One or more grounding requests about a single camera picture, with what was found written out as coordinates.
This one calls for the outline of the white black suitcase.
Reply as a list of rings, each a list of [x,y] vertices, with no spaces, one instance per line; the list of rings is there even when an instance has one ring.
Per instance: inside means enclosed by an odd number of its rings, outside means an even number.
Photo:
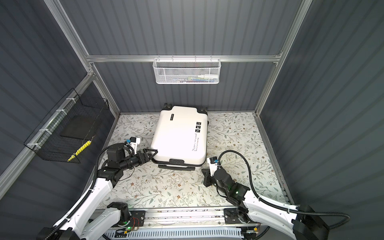
[[[207,157],[208,111],[205,107],[164,104],[151,149],[160,169],[195,171]]]

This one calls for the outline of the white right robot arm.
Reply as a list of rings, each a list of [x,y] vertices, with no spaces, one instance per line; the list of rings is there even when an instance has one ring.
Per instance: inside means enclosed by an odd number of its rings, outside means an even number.
[[[220,197],[235,206],[241,222],[265,224],[294,240],[326,240],[330,230],[350,221],[345,213],[316,212],[307,205],[283,204],[259,195],[252,182],[249,187],[242,185],[222,167],[221,158],[227,153],[207,158],[209,168],[202,170],[204,185],[214,186]]]

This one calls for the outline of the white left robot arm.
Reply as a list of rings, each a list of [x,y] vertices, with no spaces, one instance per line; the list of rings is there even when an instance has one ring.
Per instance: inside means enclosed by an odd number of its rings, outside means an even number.
[[[120,225],[126,228],[130,222],[136,223],[125,203],[113,202],[104,212],[89,222],[97,206],[120,181],[127,169],[134,169],[153,159],[158,150],[143,149],[135,152],[126,144],[114,144],[102,150],[110,151],[106,166],[95,167],[93,181],[88,190],[74,206],[52,227],[43,228],[38,240],[97,240],[109,228]]]

